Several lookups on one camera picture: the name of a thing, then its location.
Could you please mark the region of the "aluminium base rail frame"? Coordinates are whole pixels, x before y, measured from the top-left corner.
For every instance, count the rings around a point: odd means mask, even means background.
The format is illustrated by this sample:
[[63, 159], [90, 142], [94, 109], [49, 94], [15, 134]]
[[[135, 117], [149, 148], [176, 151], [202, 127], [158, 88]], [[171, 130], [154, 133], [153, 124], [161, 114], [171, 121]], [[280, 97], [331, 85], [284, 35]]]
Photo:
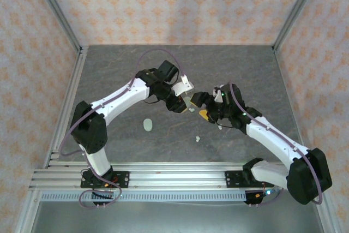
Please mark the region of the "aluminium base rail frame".
[[[130, 172], [128, 190], [223, 190], [225, 171], [241, 170], [229, 162], [115, 163], [116, 171]], [[80, 190], [83, 162], [51, 161], [46, 169], [33, 172], [32, 190]]]

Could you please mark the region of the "aluminium corner post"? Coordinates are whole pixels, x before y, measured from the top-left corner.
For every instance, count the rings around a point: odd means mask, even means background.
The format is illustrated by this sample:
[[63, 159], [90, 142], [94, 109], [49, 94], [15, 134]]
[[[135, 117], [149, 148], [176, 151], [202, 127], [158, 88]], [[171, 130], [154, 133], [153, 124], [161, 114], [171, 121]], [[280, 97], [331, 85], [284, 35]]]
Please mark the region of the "aluminium corner post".
[[75, 33], [73, 32], [72, 27], [70, 26], [66, 16], [64, 15], [63, 10], [61, 9], [58, 0], [46, 0], [47, 4], [54, 13], [56, 19], [58, 20], [60, 26], [62, 27], [64, 33], [68, 37], [69, 42], [73, 46], [74, 50], [77, 53], [80, 53], [82, 46], [80, 45]]
[[290, 32], [291, 28], [293, 27], [295, 21], [297, 20], [298, 16], [302, 12], [303, 8], [305, 7], [305, 4], [308, 0], [296, 0], [295, 4], [293, 5], [285, 23], [283, 24], [274, 44], [272, 45], [272, 50], [274, 54], [276, 54], [286, 37], [288, 36], [288, 33]]

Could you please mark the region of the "aluminium frame leg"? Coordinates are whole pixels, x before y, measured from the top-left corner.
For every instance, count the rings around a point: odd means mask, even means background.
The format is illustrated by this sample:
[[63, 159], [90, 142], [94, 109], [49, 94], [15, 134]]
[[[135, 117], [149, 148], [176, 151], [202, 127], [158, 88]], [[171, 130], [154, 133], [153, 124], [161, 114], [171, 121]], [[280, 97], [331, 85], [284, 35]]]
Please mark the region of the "aluminium frame leg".
[[330, 217], [329, 209], [325, 202], [323, 201], [320, 205], [316, 205], [316, 209], [323, 233], [336, 233], [335, 226]]
[[31, 233], [39, 208], [42, 191], [30, 190], [24, 201], [14, 233]]

